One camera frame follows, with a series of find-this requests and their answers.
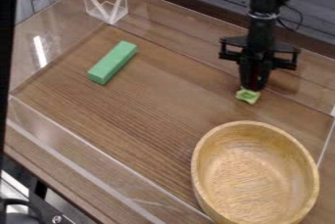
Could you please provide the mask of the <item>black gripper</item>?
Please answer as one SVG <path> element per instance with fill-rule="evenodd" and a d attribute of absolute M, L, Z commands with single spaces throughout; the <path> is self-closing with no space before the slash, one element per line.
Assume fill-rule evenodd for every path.
<path fill-rule="evenodd" d="M 275 40 L 268 46 L 251 44 L 244 35 L 223 37 L 220 43 L 219 58 L 240 64 L 241 85 L 245 89 L 256 88 L 256 76 L 253 63 L 249 59 L 241 59 L 243 56 L 248 56 L 256 61 L 269 60 L 272 62 L 259 65 L 257 90 L 264 88 L 273 69 L 295 70 L 298 68 L 302 49 L 283 41 Z"/>

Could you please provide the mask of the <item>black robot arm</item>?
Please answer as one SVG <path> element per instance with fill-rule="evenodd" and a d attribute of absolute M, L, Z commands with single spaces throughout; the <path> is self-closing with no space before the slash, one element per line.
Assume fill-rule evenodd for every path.
<path fill-rule="evenodd" d="M 241 86 L 255 92 L 264 89 L 272 70 L 298 68 L 302 50 L 277 41 L 273 36 L 280 8 L 288 2 L 290 0 L 251 0 L 248 34 L 220 39 L 219 58 L 237 63 Z"/>

